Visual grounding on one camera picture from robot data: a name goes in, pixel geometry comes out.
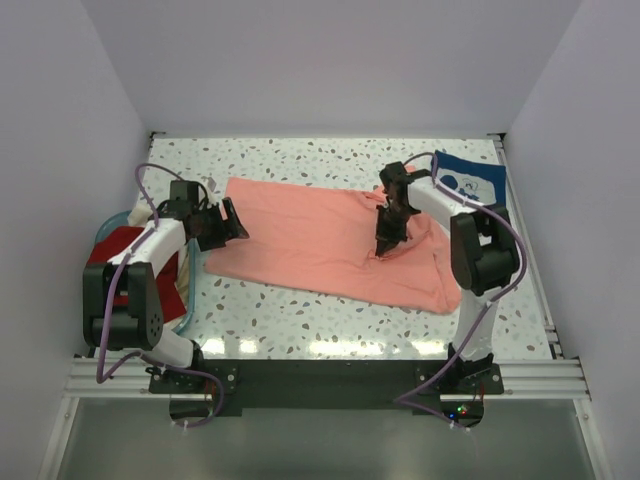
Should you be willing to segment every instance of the glass panel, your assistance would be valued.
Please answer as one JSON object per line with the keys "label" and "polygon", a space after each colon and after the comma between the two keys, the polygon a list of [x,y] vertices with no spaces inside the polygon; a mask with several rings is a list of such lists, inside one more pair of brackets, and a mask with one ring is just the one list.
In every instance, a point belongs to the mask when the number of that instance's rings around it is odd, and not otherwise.
{"label": "glass panel", "polygon": [[165,400],[83,400],[61,479],[593,479],[571,401],[496,401],[471,434],[408,411],[247,410],[171,426]]}

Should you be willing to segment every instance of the gray wall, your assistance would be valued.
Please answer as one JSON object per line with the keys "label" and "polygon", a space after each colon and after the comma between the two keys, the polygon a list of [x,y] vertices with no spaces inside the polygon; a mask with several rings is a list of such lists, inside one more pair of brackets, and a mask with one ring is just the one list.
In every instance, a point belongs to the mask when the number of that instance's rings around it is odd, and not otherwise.
{"label": "gray wall", "polygon": [[0,4],[0,478],[37,475],[74,351],[81,274],[131,205],[145,129],[77,0]]}
{"label": "gray wall", "polygon": [[504,132],[580,0],[83,0],[153,130]]}
{"label": "gray wall", "polygon": [[564,347],[618,480],[640,478],[640,3],[585,0],[507,135]]}

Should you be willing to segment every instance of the blue cloth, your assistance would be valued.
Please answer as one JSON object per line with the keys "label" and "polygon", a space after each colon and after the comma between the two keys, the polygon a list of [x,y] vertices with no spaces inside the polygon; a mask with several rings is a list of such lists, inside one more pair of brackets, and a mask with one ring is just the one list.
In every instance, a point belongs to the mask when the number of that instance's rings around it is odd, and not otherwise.
{"label": "blue cloth", "polygon": [[436,156],[436,176],[447,187],[487,205],[507,204],[507,169],[504,166],[470,162],[439,150],[436,150]]}

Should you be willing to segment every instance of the pink shirt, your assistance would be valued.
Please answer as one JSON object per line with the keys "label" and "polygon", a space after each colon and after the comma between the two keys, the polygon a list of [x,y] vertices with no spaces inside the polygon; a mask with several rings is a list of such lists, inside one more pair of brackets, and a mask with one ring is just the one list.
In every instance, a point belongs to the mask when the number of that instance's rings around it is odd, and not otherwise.
{"label": "pink shirt", "polygon": [[407,224],[409,241],[374,255],[374,192],[231,178],[226,195],[248,240],[213,250],[209,273],[357,300],[449,313],[460,303],[449,239],[426,214]]}

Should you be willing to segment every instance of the cable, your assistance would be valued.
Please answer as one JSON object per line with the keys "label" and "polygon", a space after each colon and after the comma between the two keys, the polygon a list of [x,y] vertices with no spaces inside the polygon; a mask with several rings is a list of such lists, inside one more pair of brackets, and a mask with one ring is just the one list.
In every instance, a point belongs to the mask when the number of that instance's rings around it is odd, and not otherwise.
{"label": "cable", "polygon": [[195,423],[183,423],[182,426],[185,428],[195,428],[195,427],[200,427],[202,425],[206,425],[207,423],[209,423],[211,420],[213,420],[213,417],[216,417],[219,413],[220,410],[222,409],[222,405],[224,402],[224,386],[222,385],[222,382],[220,381],[220,379],[218,377],[216,377],[215,375],[212,375],[208,372],[199,372],[197,370],[189,370],[187,368],[180,368],[180,367],[174,367],[173,365],[167,365],[161,362],[156,362],[155,360],[152,360],[144,355],[142,355],[142,359],[147,362],[150,363],[151,365],[154,365],[156,367],[159,368],[166,368],[167,370],[171,370],[173,372],[176,373],[180,373],[182,375],[195,375],[197,377],[202,377],[206,380],[211,380],[214,385],[216,386],[216,390],[219,392],[219,398],[218,398],[218,403],[216,404],[215,408],[213,409],[213,412],[211,412],[211,414],[208,417],[202,418],[200,420],[198,420]]}
{"label": "cable", "polygon": [[[466,197],[462,197],[461,195],[457,194],[453,190],[449,189],[448,187],[446,187],[446,186],[442,185],[442,183],[440,183],[440,181],[436,178],[436,173],[437,173],[437,170],[438,170],[438,156],[436,154],[432,154],[431,152],[424,152],[422,154],[414,155],[409,160],[412,161],[415,158],[419,158],[420,156],[427,156],[427,155],[430,155],[432,157],[432,159],[433,159],[433,165],[432,165],[432,171],[431,171],[431,180],[432,180],[435,188],[438,189],[440,192],[444,193],[445,195],[447,195],[449,198],[455,200],[456,202],[458,202],[460,204],[463,204],[463,205],[467,205],[467,206],[469,206],[469,207],[471,207],[471,208],[473,208],[475,210],[479,210],[482,213],[484,213],[485,215],[488,215],[488,216],[494,218],[496,221],[498,221],[509,232],[509,234],[513,237],[514,241],[516,242],[516,244],[518,246],[518,250],[520,252],[520,257],[522,259],[521,260],[522,264],[521,264],[521,267],[520,267],[520,272],[519,272],[518,276],[516,277],[516,279],[513,282],[511,282],[509,285],[507,285],[505,288],[500,290],[493,297],[491,297],[491,299],[489,299],[489,301],[485,304],[485,306],[478,313],[478,316],[476,317],[476,320],[473,322],[473,324],[471,325],[471,328],[469,329],[469,333],[467,333],[467,336],[462,340],[462,343],[458,347],[457,351],[443,365],[443,367],[440,370],[438,370],[438,372],[436,372],[436,374],[433,375],[431,378],[429,378],[429,380],[427,380],[425,383],[417,386],[416,388],[414,388],[414,389],[412,389],[412,390],[410,390],[410,391],[408,391],[406,393],[403,393],[402,395],[400,395],[399,397],[397,397],[397,398],[395,398],[393,400],[393,402],[396,403],[396,404],[404,405],[404,406],[412,407],[412,408],[417,408],[418,410],[422,410],[422,411],[425,411],[425,412],[430,413],[430,414],[433,415],[434,414],[433,413],[434,410],[432,410],[429,407],[426,407],[424,405],[420,405],[418,403],[411,402],[409,399],[411,397],[415,396],[415,395],[418,395],[419,393],[424,392],[426,389],[428,389],[431,385],[433,385],[436,381],[438,381],[454,365],[454,363],[458,360],[458,358],[462,354],[462,351],[464,350],[464,348],[467,346],[467,344],[471,340],[471,337],[473,336],[473,334],[477,330],[478,326],[480,325],[480,323],[484,319],[484,316],[487,314],[487,312],[489,311],[491,306],[495,302],[500,300],[502,297],[504,297],[511,290],[513,290],[522,281],[522,279],[524,278],[524,275],[525,275],[525,273],[527,271],[528,259],[527,259],[526,247],[524,245],[524,242],[522,241],[522,238],[520,238],[520,235],[518,235],[518,233],[509,224],[509,222],[507,220],[505,220],[504,218],[502,218],[500,215],[498,215],[497,213],[493,212],[492,210],[489,210],[483,204],[475,202],[473,200],[469,200]],[[451,422],[451,420],[449,418],[445,417],[442,414],[437,415],[437,416],[440,417],[440,418],[443,418],[447,422]],[[451,422],[451,423],[452,424],[456,424],[456,426],[458,426],[460,428],[463,428],[462,425],[458,424],[457,422]]]}
{"label": "cable", "polygon": [[209,194],[207,193],[207,189],[204,187],[203,184],[201,184],[200,182],[196,182],[196,183],[202,189],[202,193],[204,194],[204,196],[202,197],[202,200],[200,200],[200,203],[198,204],[198,208],[200,208],[203,204],[207,205],[209,203]]}
{"label": "cable", "polygon": [[[149,204],[149,207],[151,208],[151,211],[153,212],[154,228],[153,229],[149,229],[146,232],[144,232],[142,235],[140,235],[140,237],[138,237],[136,239],[136,241],[133,243],[133,245],[131,245],[130,252],[127,252],[124,255],[124,257],[122,259],[122,262],[120,262],[120,265],[118,265],[118,268],[116,268],[116,271],[113,274],[113,278],[111,279],[111,283],[109,284],[109,290],[107,292],[107,302],[105,304],[105,309],[104,309],[104,321],[103,321],[103,324],[102,324],[102,334],[100,336],[100,354],[98,356],[98,368],[96,369],[96,381],[99,384],[102,384],[102,383],[106,382],[115,373],[115,371],[118,370],[118,368],[120,368],[127,360],[129,360],[129,359],[131,359],[133,357],[141,357],[145,362],[150,363],[151,365],[155,365],[157,367],[164,367],[167,370],[172,370],[174,372],[181,373],[183,375],[195,375],[195,376],[199,376],[199,377],[203,377],[205,379],[211,380],[212,382],[214,382],[214,385],[216,385],[216,387],[217,387],[217,389],[219,391],[219,397],[220,398],[218,400],[218,404],[214,408],[214,410],[211,413],[211,415],[209,415],[208,417],[203,418],[201,420],[198,420],[197,422],[195,422],[193,424],[189,424],[188,422],[185,422],[183,424],[183,426],[185,428],[194,428],[194,427],[198,427],[198,426],[201,426],[201,425],[205,425],[206,423],[209,423],[213,419],[213,417],[215,417],[220,412],[220,409],[222,408],[222,403],[223,403],[223,400],[224,400],[224,387],[222,385],[222,382],[220,382],[220,380],[217,377],[215,377],[214,375],[211,375],[210,373],[207,373],[207,372],[199,372],[199,371],[196,371],[196,370],[189,370],[189,369],[185,369],[185,368],[174,367],[173,365],[161,364],[159,362],[151,360],[150,358],[146,357],[142,352],[139,352],[139,351],[131,352],[131,353],[126,354],[124,357],[119,359],[109,369],[108,372],[106,372],[106,373],[104,372],[104,364],[106,362],[106,356],[107,356],[107,345],[109,344],[109,332],[111,330],[111,317],[112,317],[112,314],[113,314],[113,301],[115,299],[116,290],[118,288],[118,281],[120,280],[120,276],[122,275],[122,272],[124,271],[124,268],[127,265],[127,262],[131,258],[131,255],[133,255],[133,253],[140,247],[140,245],[142,245],[142,243],[156,231],[156,229],[158,228],[158,225],[160,223],[160,218],[159,218],[159,215],[158,215],[158,209],[156,208],[155,204],[153,203],[153,200],[149,196],[146,188],[144,188],[144,185],[142,184],[142,179],[140,178],[140,171],[144,167],[158,168],[160,170],[163,170],[163,171],[173,175],[174,177],[178,178],[179,180],[183,180],[183,178],[180,175],[178,175],[177,173],[173,172],[172,170],[170,170],[170,169],[168,169],[166,167],[163,167],[162,165],[157,165],[155,163],[141,163],[135,169],[136,184],[138,185],[138,188],[140,189],[140,192],[142,193],[142,196],[144,197],[144,199]],[[204,189],[204,185],[201,185],[201,187],[205,191],[205,197],[206,197],[206,190]]]}
{"label": "cable", "polygon": [[169,200],[163,200],[160,202],[160,204],[156,207],[158,209],[158,214],[160,214],[164,210],[164,207],[166,207],[168,203]]}
{"label": "cable", "polygon": [[145,167],[153,167],[153,168],[157,168],[159,170],[165,171],[168,174],[173,175],[174,177],[176,177],[178,180],[184,180],[184,178],[182,178],[180,175],[178,175],[173,170],[170,170],[167,167],[163,167],[162,165],[158,165],[157,163],[145,162],[145,163],[141,163],[140,165],[138,165],[136,167],[136,171],[135,171],[136,184],[138,185],[138,188],[140,189],[140,193],[142,193],[142,196],[144,197],[144,199],[149,204],[149,208],[151,208],[151,211],[153,212],[153,225],[156,228],[158,228],[158,223],[160,223],[160,218],[158,216],[158,209],[156,208],[156,206],[153,203],[153,200],[151,200],[151,197],[147,193],[147,189],[144,188],[144,185],[142,185],[142,179],[140,178],[140,170],[142,170]]}
{"label": "cable", "polygon": [[422,153],[418,153],[418,154],[414,155],[413,157],[410,157],[409,159],[405,160],[402,163],[402,165],[404,165],[406,167],[407,165],[409,165],[411,162],[413,162],[417,158],[426,157],[427,155],[430,156],[431,158],[435,157],[435,153],[433,153],[433,152],[422,152]]}

